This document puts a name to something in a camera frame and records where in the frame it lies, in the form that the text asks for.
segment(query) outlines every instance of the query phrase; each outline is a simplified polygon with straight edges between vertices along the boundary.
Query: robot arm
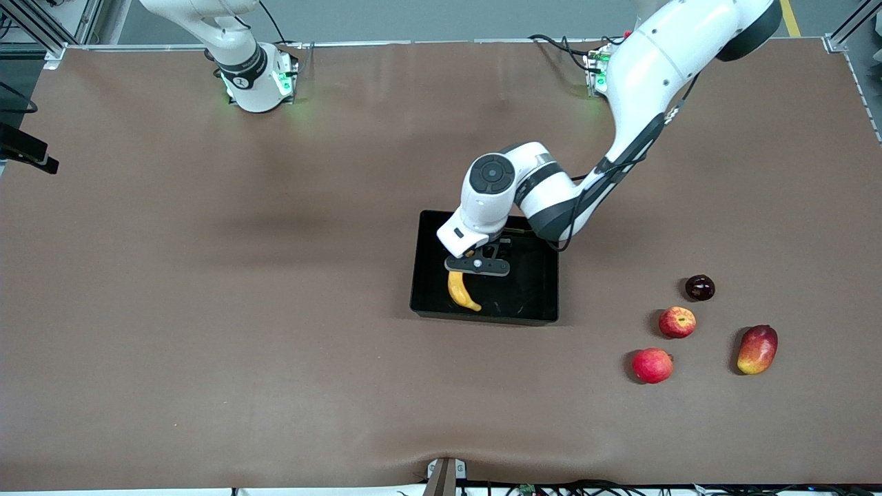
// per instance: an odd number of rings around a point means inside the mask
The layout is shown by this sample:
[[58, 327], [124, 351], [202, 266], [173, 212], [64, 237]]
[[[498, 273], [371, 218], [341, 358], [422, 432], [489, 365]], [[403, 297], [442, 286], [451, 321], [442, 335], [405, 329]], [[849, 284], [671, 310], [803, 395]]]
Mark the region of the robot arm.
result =
[[646, 157], [664, 129], [665, 111], [676, 92], [714, 57], [728, 61], [751, 53], [780, 23], [779, 0], [665, 4], [609, 59], [605, 93], [616, 137], [585, 179], [575, 184], [539, 143], [484, 155], [469, 168], [460, 207], [438, 230], [438, 239], [461, 257], [496, 239], [517, 205], [538, 237], [566, 242]]
[[204, 43], [230, 97], [249, 112], [266, 112], [294, 95], [296, 67], [291, 55], [257, 43], [236, 16], [253, 11], [258, 0], [141, 0], [152, 13], [186, 29]]

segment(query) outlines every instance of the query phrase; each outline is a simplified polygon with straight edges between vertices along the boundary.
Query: apple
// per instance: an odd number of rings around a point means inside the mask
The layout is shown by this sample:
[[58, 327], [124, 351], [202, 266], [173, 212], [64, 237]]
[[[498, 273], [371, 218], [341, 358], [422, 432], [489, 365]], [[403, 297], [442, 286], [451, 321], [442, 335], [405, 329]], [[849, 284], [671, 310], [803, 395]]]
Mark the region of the apple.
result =
[[631, 367], [640, 380], [648, 384], [657, 384], [674, 372], [674, 361], [664, 349], [647, 348], [634, 355]]
[[695, 315], [682, 306], [672, 306], [659, 316], [659, 330], [668, 337], [686, 337], [695, 330]]
[[778, 351], [778, 333], [770, 326], [754, 326], [741, 338], [738, 351], [738, 370], [747, 375], [765, 372], [772, 366]]

